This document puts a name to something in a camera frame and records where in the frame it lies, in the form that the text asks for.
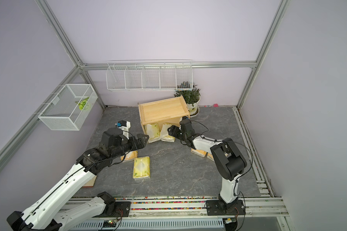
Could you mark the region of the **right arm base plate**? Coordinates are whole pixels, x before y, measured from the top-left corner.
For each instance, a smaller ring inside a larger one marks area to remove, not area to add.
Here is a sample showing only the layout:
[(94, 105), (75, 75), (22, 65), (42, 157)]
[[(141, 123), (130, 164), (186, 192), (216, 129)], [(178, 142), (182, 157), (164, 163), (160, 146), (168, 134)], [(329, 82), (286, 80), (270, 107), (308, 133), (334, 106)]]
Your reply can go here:
[(246, 208), (242, 200), (236, 199), (231, 203), (225, 203), (223, 200), (207, 200), (204, 204), (208, 216), (220, 215), (245, 215)]

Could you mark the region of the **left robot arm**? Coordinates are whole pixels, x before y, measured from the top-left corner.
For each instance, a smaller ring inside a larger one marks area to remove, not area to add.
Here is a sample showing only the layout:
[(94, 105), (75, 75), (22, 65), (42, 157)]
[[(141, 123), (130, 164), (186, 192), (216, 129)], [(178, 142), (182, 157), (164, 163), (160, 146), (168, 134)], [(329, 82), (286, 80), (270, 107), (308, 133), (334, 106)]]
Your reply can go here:
[(67, 174), (43, 197), (24, 211), (11, 213), (7, 222), (14, 231), (67, 231), (75, 225), (95, 216), (111, 216), (116, 210), (115, 198), (101, 192), (84, 204), (60, 212), (60, 209), (88, 181), (104, 168), (113, 165), (116, 158), (143, 149), (149, 140), (145, 134), (132, 135), (121, 128), (110, 128), (102, 135), (98, 146), (86, 150)]

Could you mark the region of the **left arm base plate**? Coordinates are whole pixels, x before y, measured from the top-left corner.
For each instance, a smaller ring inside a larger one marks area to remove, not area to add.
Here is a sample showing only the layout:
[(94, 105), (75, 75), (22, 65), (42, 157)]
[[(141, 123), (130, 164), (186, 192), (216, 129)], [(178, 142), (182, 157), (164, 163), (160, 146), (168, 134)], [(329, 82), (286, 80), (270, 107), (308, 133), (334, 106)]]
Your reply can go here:
[(113, 205), (107, 205), (105, 210), (95, 218), (125, 218), (129, 216), (130, 207), (130, 201), (117, 201)]

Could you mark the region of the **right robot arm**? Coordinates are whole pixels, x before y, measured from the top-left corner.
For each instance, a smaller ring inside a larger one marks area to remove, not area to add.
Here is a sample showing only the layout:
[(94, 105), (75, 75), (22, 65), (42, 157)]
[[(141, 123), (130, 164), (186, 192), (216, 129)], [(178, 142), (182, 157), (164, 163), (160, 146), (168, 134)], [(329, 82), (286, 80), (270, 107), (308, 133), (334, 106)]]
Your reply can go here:
[(216, 168), (222, 177), (222, 187), (218, 206), (224, 212), (234, 210), (239, 198), (239, 180), (248, 163), (236, 143), (230, 139), (211, 139), (195, 132), (192, 121), (184, 117), (180, 126), (170, 126), (168, 134), (179, 139), (184, 145), (205, 151), (213, 156)]

